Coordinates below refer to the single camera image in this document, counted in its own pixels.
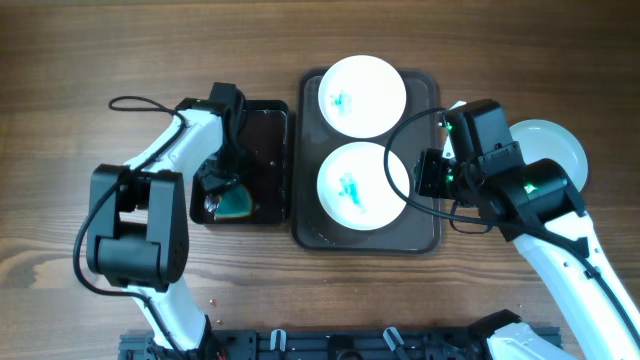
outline white bowl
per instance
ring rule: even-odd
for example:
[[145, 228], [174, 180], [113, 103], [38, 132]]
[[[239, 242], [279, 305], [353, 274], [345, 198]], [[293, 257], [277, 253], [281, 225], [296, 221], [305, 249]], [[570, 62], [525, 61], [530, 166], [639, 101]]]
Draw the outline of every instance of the white bowl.
[[578, 191], [582, 190], [589, 165], [582, 145], [573, 134], [556, 123], [539, 119], [521, 121], [509, 129], [513, 140], [520, 143], [527, 165], [551, 159], [562, 166]]
[[335, 63], [318, 89], [320, 111], [329, 125], [358, 139], [389, 131], [400, 120], [406, 102], [400, 74], [384, 60], [368, 55]]
[[[318, 172], [317, 191], [324, 210], [340, 225], [375, 230], [391, 223], [406, 203], [384, 174], [384, 148], [354, 142], [334, 150]], [[402, 161], [389, 154], [389, 171], [398, 189], [409, 196], [409, 176]]]

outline wood grain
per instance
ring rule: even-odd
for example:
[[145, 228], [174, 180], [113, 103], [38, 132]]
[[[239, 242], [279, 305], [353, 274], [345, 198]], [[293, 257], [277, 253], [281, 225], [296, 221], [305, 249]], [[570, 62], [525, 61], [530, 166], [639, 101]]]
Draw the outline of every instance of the wood grain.
[[[575, 134], [600, 241], [640, 299], [638, 2], [134, 3], [0, 8], [0, 358], [113, 358], [118, 335], [148, 328], [131, 300], [88, 293], [71, 269], [93, 169], [138, 154], [168, 124], [109, 112], [110, 98], [175, 105], [223, 81], [295, 109], [305, 71], [360, 53], [431, 73], [442, 105], [491, 97], [511, 123], [550, 119]], [[434, 256], [398, 258], [305, 253], [286, 226], [189, 230], [187, 280], [225, 329], [464, 325], [507, 308], [561, 326], [580, 356], [538, 276], [495, 231], [447, 228]]]

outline black tray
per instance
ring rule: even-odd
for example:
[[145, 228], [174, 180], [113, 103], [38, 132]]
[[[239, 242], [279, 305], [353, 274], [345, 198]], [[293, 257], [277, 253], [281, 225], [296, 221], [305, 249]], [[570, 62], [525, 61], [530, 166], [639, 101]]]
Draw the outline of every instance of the black tray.
[[[442, 241], [440, 219], [409, 206], [389, 225], [372, 231], [344, 227], [322, 208], [316, 180], [324, 159], [333, 150], [354, 141], [384, 146], [392, 132], [358, 140], [333, 129], [318, 106], [318, 88], [326, 71], [326, 68], [311, 70], [300, 83], [291, 196], [293, 238], [301, 247], [314, 251], [416, 255], [434, 251]], [[407, 90], [407, 105], [398, 121], [400, 124], [415, 113], [437, 106], [438, 96], [436, 84], [429, 75], [415, 70], [398, 72]], [[410, 178], [421, 151], [427, 147], [439, 148], [440, 136], [435, 122], [426, 118], [410, 125], [396, 138], [392, 151], [402, 160]], [[412, 200], [440, 210], [440, 201], [418, 196], [413, 191], [413, 181], [411, 183], [409, 197]]]
[[253, 199], [251, 216], [216, 219], [205, 205], [206, 194], [196, 174], [191, 192], [191, 220], [197, 224], [277, 225], [289, 217], [293, 122], [280, 100], [247, 100], [246, 125], [238, 142], [255, 154], [260, 172], [243, 182]]

